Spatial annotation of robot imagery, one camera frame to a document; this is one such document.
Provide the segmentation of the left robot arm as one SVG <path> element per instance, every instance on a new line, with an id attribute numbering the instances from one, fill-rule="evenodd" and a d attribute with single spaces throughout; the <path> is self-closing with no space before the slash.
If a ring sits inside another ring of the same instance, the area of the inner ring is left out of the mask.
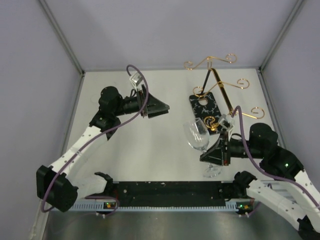
<path id="1" fill-rule="evenodd" d="M 169 112 L 169 105 L 152 96 L 143 86 L 136 96 L 122 97 L 114 86 L 105 87 L 98 100 L 98 111 L 80 138 L 50 166 L 36 171 L 37 196 L 42 199 L 41 211 L 49 204 L 52 209 L 68 211 L 77 200 L 94 194 L 109 198 L 114 191 L 112 178 L 102 172 L 78 176 L 78 172 L 96 150 L 104 145 L 123 126 L 119 117 L 135 114 L 136 117 L 154 118 Z"/>

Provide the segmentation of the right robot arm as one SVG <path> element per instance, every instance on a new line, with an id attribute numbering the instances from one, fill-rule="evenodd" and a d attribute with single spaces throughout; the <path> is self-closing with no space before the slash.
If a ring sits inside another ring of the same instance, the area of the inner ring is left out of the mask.
<path id="1" fill-rule="evenodd" d="M 227 166 L 231 158 L 260 159 L 258 171 L 276 180 L 293 200 L 275 192 L 247 171 L 238 172 L 234 177 L 233 192 L 237 197 L 258 200 L 290 223 L 304 240 L 320 238 L 320 192 L 296 155 L 278 145 L 278 134 L 269 125 L 253 124 L 248 140 L 234 139 L 225 130 L 199 160 Z"/>

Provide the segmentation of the clear wine glass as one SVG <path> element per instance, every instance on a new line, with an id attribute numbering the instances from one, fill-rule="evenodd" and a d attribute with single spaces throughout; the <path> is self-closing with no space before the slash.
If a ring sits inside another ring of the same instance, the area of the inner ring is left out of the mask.
<path id="1" fill-rule="evenodd" d="M 183 124 L 183 130 L 189 146 L 202 154 L 207 152 L 210 143 L 210 134 L 208 128 L 200 118 L 195 118 Z M 218 165 L 209 163 L 203 176 L 205 178 L 217 177 L 222 171 Z"/>

